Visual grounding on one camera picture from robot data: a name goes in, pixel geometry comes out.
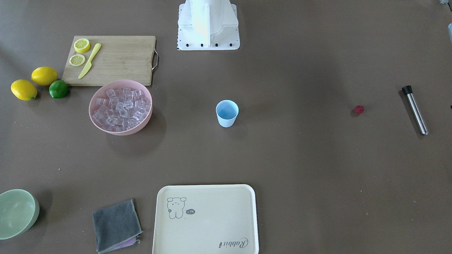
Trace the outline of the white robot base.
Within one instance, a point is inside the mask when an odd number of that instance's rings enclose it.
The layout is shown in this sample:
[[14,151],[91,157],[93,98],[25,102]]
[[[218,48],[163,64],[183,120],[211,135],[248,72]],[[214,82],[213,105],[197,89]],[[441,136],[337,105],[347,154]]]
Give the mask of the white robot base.
[[237,50],[237,7],[229,0],[186,0],[179,5],[178,50]]

